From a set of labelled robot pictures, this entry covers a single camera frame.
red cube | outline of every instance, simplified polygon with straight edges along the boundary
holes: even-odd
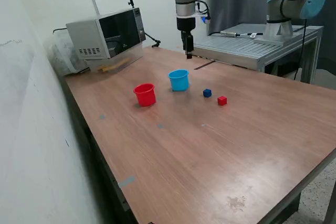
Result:
[[[227,103],[226,97],[223,97],[223,96],[218,97],[217,101],[218,101],[218,105],[220,105],[220,106],[223,106]]]

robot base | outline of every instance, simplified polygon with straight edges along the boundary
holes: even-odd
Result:
[[[300,33],[293,33],[291,21],[283,23],[268,23],[262,38],[256,38],[255,43],[286,46]]]
[[[256,38],[254,43],[266,44],[266,45],[276,45],[276,46],[287,46],[293,42],[293,38],[300,36],[300,33],[293,33],[292,36],[282,36],[276,35],[272,38]]]

speckled floor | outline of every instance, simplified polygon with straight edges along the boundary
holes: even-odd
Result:
[[[302,191],[299,211],[285,224],[322,224],[336,181],[336,159]]]

blue cube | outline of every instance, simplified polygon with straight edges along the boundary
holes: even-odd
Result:
[[[212,93],[211,93],[211,89],[205,89],[204,91],[203,91],[203,96],[204,97],[210,97],[212,95]]]

blue cup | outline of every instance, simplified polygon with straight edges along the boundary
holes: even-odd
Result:
[[[173,91],[185,91],[189,88],[188,70],[179,69],[168,74]]]

